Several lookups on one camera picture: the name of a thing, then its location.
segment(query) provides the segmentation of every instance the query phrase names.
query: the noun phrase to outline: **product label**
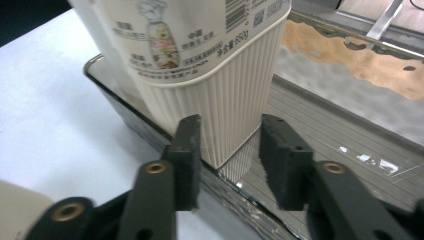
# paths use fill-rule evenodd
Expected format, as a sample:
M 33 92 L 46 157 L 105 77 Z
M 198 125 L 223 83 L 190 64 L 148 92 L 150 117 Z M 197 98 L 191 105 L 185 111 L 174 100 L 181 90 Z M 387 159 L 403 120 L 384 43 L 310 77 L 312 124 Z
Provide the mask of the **product label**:
M 289 0 L 101 0 L 95 4 L 128 71 L 156 83 L 201 77 L 290 9 Z

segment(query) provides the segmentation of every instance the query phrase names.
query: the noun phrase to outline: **white tabletop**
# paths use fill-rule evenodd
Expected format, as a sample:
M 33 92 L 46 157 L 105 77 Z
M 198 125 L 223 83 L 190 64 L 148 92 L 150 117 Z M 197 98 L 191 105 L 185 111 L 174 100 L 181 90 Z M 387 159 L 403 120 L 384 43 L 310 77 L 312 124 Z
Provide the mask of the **white tabletop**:
M 73 10 L 0 48 L 0 180 L 99 205 L 158 159 L 83 75 L 97 54 Z M 206 193 L 199 202 L 178 213 L 179 239 L 258 239 Z

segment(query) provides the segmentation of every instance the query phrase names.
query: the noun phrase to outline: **bottle illustration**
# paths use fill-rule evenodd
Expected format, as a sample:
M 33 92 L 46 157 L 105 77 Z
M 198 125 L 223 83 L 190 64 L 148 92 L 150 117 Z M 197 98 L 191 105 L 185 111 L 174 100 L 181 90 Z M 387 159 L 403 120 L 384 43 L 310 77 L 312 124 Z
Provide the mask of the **bottle illustration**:
M 162 22 L 166 3 L 159 0 L 141 2 L 139 12 L 147 18 L 147 34 L 152 58 L 161 69 L 176 68 L 180 64 L 174 38 L 168 25 Z

